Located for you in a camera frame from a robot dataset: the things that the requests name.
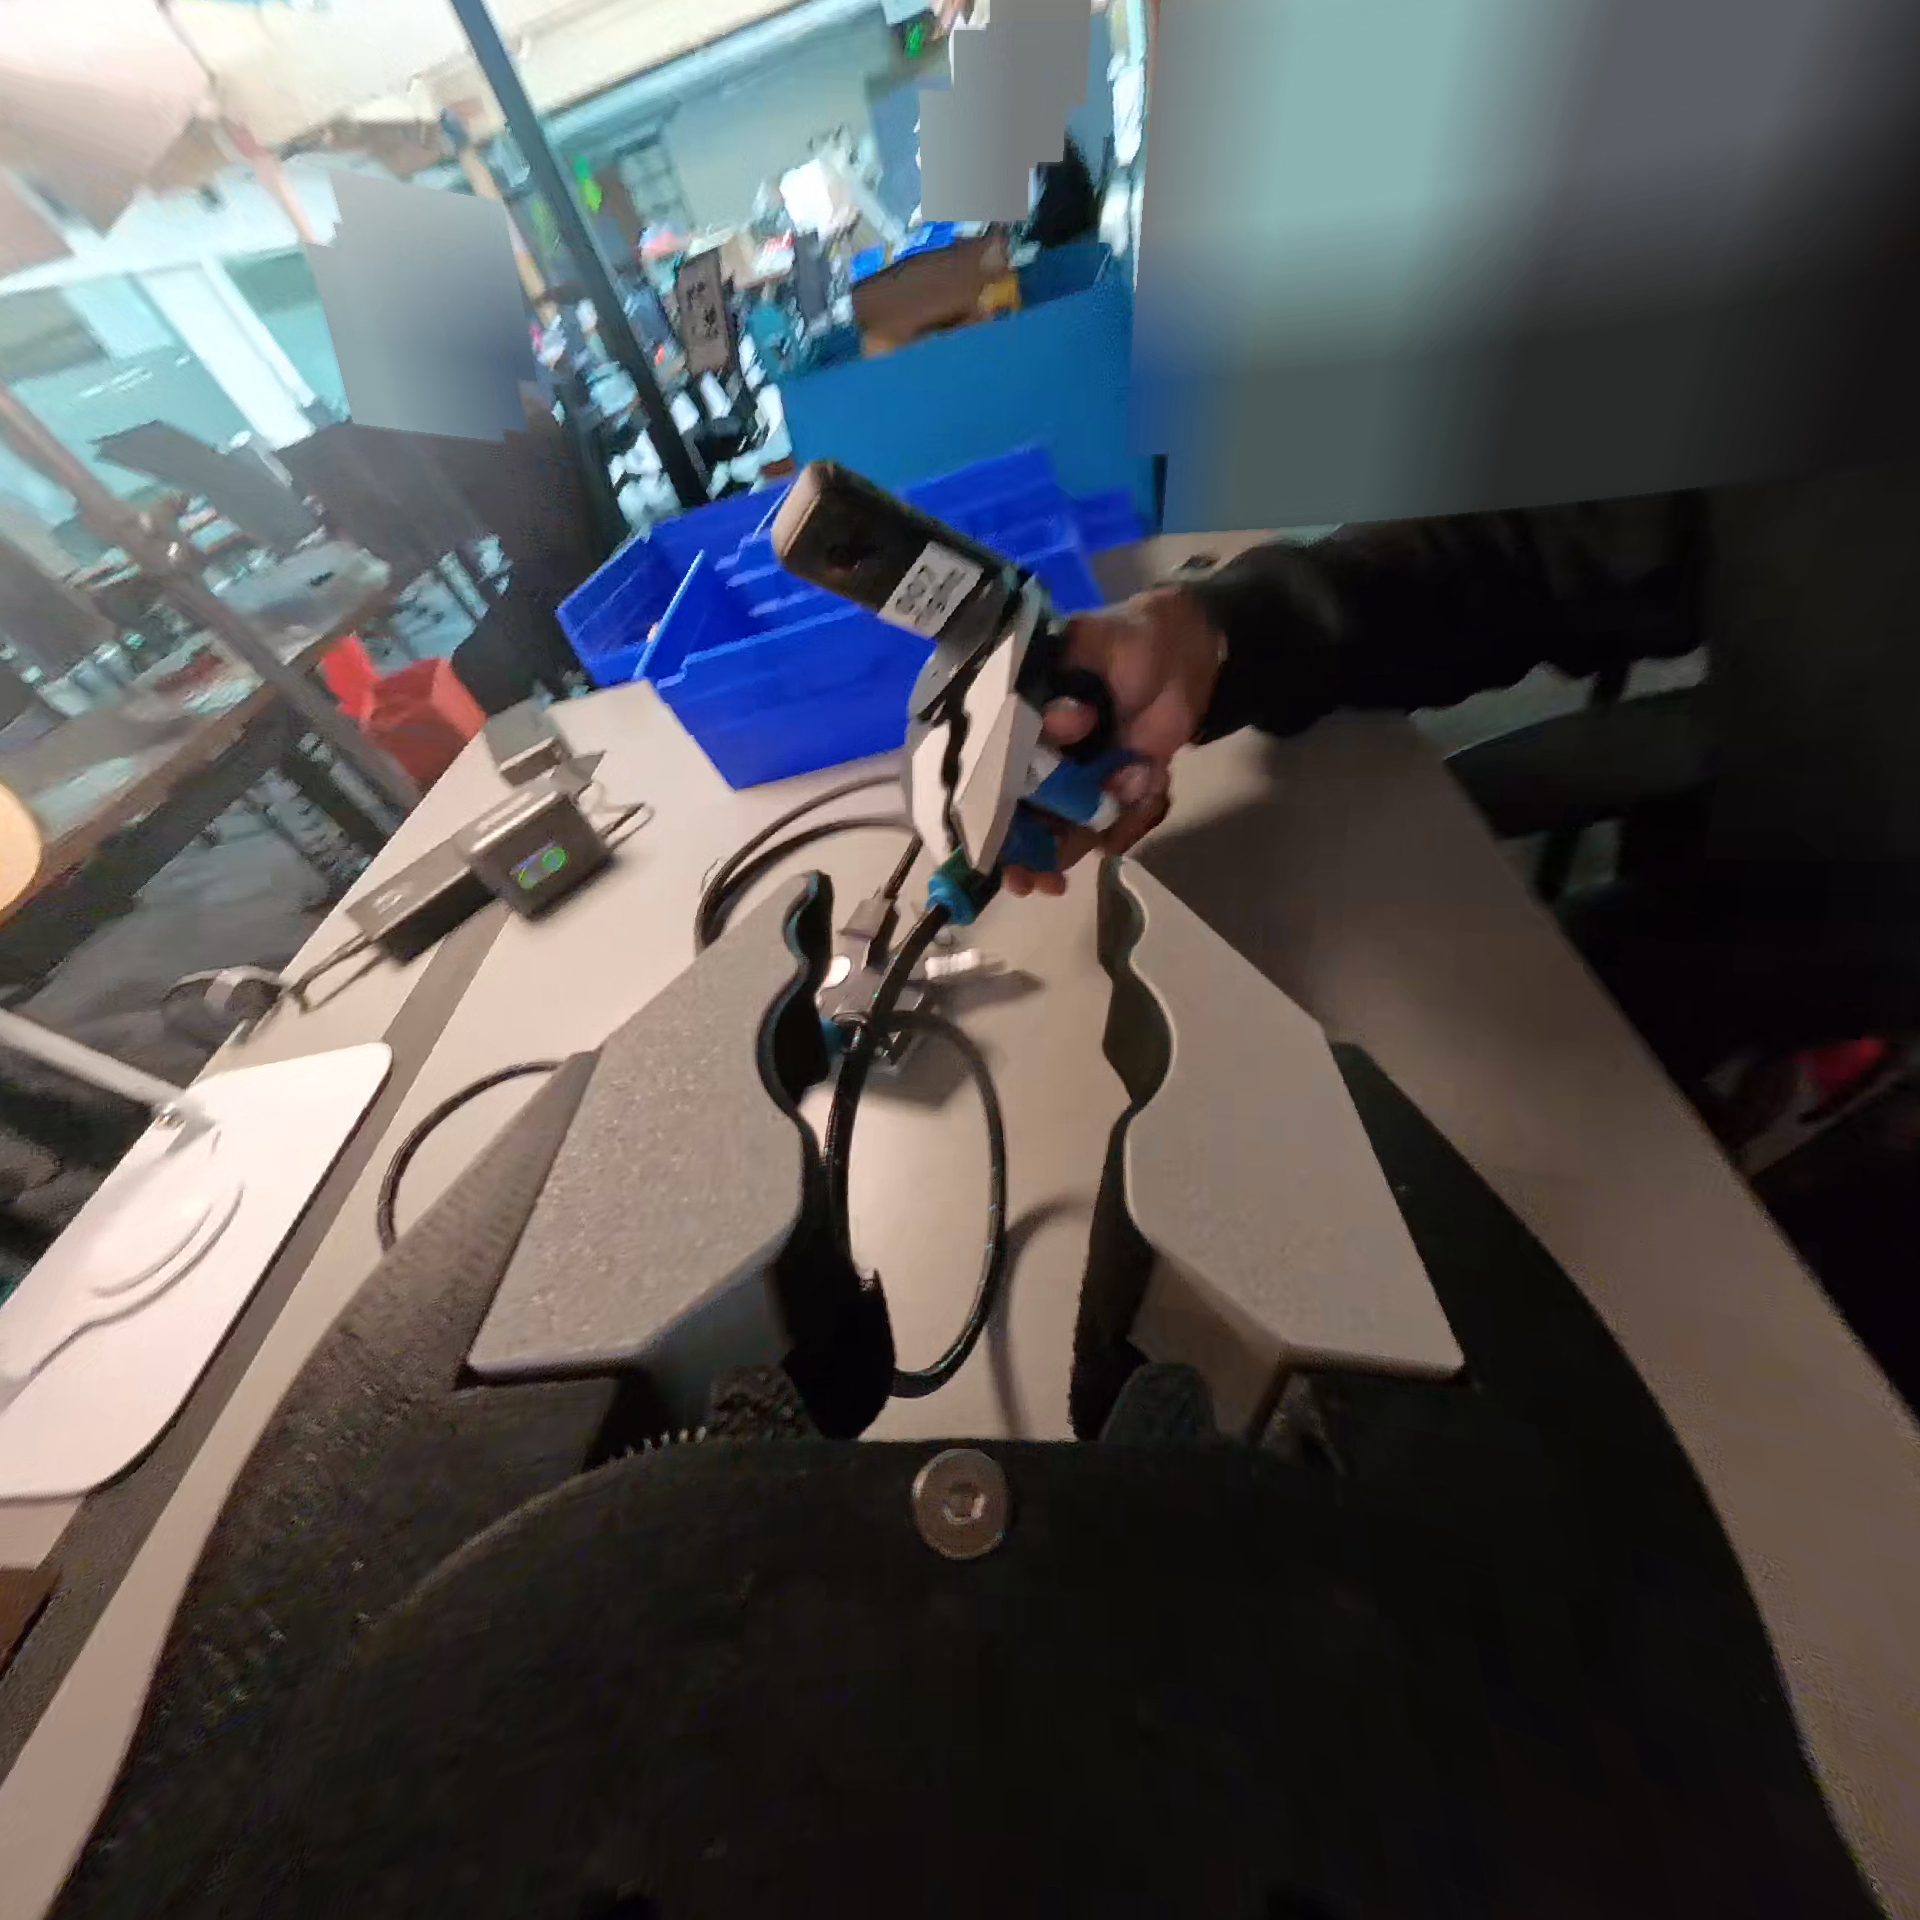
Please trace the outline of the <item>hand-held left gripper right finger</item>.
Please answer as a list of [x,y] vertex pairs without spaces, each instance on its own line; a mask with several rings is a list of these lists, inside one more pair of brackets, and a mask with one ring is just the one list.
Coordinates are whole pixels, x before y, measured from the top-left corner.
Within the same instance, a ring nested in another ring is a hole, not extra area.
[[1325,1028],[1134,860],[1097,882],[1111,1130],[1072,1332],[1092,1437],[1149,1364],[1257,1441],[1296,1376],[1459,1379],[1463,1351]]

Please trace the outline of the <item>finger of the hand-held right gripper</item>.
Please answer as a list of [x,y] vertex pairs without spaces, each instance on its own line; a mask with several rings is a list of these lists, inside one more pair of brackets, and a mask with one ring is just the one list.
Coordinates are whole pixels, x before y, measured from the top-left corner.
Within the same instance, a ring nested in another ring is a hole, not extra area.
[[1043,706],[1022,692],[1039,618],[1022,618],[967,673],[950,706],[944,756],[948,850],[979,879],[993,876],[1043,735]]
[[958,794],[965,781],[969,697],[944,688],[907,724],[905,817],[928,857],[952,857],[965,849],[958,824]]

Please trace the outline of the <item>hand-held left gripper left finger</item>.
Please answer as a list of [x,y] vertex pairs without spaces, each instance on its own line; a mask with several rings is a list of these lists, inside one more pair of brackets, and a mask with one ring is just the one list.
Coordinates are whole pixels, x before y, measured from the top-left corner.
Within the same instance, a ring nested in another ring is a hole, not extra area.
[[889,1312],[832,1227],[799,1111],[830,1068],[830,954],[832,880],[804,872],[596,1049],[468,1349],[477,1379],[625,1379],[689,1429],[723,1376],[776,1368],[820,1434],[873,1427]]

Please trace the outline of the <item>blue plastic bin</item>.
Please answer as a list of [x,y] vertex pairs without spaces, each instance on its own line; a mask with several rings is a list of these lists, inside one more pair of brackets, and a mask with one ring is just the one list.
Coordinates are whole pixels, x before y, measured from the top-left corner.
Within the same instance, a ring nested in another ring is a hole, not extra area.
[[559,628],[592,688],[617,688],[640,673],[654,626],[704,551],[697,519],[686,512],[656,521],[559,601]]
[[[1043,449],[948,471],[905,498],[1038,575],[1061,611],[1095,608],[1092,555],[1143,531],[1129,489],[1072,493]],[[635,667],[731,788],[899,751],[933,657],[933,637],[787,575],[766,532],[772,515],[757,511],[748,536],[687,560]]]

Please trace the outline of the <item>person's right forearm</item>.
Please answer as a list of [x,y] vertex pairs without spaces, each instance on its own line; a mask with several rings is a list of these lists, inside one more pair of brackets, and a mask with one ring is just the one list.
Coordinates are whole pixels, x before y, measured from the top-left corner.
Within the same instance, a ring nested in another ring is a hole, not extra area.
[[1699,491],[1380,519],[1252,547],[1187,594],[1222,643],[1197,741],[1449,708],[1696,649]]

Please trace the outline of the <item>person's right hand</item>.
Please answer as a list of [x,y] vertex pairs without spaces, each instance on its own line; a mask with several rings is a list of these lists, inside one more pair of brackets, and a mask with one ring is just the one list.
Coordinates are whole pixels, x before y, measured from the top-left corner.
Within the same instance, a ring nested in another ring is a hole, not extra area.
[[1125,857],[1161,828],[1173,762],[1197,741],[1224,657],[1227,643],[1183,583],[1156,583],[1069,618],[1068,665],[1102,679],[1111,692],[1116,743],[1125,752],[1107,781],[1117,813],[1104,833],[1059,828],[1048,872],[1005,865],[1005,895],[1062,897],[1076,861]]

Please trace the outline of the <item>large blue box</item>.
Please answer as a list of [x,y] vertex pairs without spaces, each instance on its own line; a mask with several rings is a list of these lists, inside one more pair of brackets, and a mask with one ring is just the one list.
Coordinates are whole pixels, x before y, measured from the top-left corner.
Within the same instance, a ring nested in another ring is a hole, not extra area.
[[1129,489],[1149,458],[1129,432],[1134,299],[1125,280],[781,385],[798,465],[835,459],[905,491],[1039,445],[1069,493]]

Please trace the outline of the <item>black metal pole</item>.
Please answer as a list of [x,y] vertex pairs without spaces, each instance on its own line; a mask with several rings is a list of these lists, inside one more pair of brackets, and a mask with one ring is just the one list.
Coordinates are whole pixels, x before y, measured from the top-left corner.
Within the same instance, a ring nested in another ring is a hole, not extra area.
[[572,172],[555,155],[539,114],[525,93],[519,69],[500,39],[485,2],[449,2],[471,58],[476,60],[512,141],[524,157],[534,191],[555,218],[559,241],[568,251],[581,287],[592,301],[598,331],[635,388],[640,413],[660,468],[684,511],[708,504],[708,471],[684,439],[654,365],[625,316],[608,257],[598,245],[589,215],[576,192]]

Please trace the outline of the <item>grey power bank with display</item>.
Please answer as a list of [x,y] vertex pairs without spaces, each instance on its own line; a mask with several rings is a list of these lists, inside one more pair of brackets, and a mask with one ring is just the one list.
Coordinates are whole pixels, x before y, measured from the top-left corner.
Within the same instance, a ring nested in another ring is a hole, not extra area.
[[524,787],[453,835],[465,872],[524,921],[539,921],[613,865],[606,835],[557,788]]

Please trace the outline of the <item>black flat power adapter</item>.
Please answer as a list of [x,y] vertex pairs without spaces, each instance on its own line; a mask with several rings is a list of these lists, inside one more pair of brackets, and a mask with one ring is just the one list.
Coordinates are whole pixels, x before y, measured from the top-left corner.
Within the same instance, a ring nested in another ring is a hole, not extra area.
[[493,904],[449,836],[345,906],[366,949],[407,967]]

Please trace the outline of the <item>small grey charger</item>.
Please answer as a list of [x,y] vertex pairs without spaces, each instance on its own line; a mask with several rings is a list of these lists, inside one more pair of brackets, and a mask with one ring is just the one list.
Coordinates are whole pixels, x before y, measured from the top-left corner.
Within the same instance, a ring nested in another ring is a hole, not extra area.
[[493,714],[479,735],[497,779],[507,788],[555,785],[572,796],[596,785],[600,752],[576,752],[548,708],[537,701]]

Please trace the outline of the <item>red plastic bin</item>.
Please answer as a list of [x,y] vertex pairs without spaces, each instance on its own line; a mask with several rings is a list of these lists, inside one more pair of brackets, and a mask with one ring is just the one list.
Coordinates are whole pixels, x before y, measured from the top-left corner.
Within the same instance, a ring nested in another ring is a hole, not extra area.
[[437,785],[487,724],[483,706],[446,659],[380,669],[350,633],[319,659],[326,692],[359,732],[421,788]]

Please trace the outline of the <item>grey headphones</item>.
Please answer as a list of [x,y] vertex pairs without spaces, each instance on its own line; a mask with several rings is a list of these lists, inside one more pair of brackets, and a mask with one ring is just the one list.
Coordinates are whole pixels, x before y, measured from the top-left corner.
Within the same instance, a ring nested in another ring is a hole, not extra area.
[[217,967],[180,977],[159,996],[163,1025],[185,1040],[215,1049],[270,1017],[289,984],[265,967]]

